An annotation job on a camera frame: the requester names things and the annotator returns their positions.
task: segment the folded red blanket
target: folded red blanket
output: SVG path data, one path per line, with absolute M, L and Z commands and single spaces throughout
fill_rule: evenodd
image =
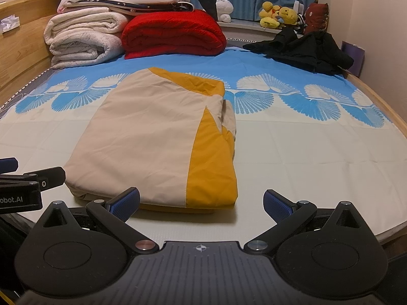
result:
M 161 54 L 213 56 L 226 47 L 218 23 L 202 10 L 136 16 L 123 30 L 126 59 Z

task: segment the mattress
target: mattress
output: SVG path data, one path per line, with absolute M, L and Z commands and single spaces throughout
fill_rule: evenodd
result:
M 119 57 L 49 70 L 1 109 L 0 157 L 16 157 L 19 174 L 64 166 L 106 94 L 127 75 L 149 67 L 222 80 L 237 120 L 235 209 L 139 210 L 127 223 L 159 245 L 166 240 L 245 244 L 275 224 L 263 210 L 266 189 L 320 208 L 351 201 L 378 240 L 406 225 L 407 140 L 394 124 L 340 76 L 309 73 L 240 48 L 218 56 Z M 55 200 L 70 207 L 85 204 L 65 185 L 43 193 L 45 208 Z M 23 215 L 36 221 L 43 210 Z

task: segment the triangular cutout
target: triangular cutout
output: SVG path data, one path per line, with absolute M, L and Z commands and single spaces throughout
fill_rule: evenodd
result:
M 55 227 L 66 225 L 66 220 L 60 209 L 53 209 L 47 221 L 44 223 L 44 227 Z
M 359 228 L 359 224 L 353 217 L 351 211 L 347 210 L 347 209 L 342 211 L 341 216 L 339 217 L 336 224 L 338 226 L 343 226 L 343 227 Z

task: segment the white plush toy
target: white plush toy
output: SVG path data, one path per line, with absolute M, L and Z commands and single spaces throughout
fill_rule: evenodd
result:
M 216 11 L 218 12 L 218 21 L 230 23 L 230 15 L 233 12 L 233 4 L 228 0 L 216 0 Z

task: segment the wall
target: wall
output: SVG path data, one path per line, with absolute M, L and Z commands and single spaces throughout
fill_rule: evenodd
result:
M 361 79 L 407 121 L 407 0 L 319 0 L 329 3 L 328 31 L 366 51 Z

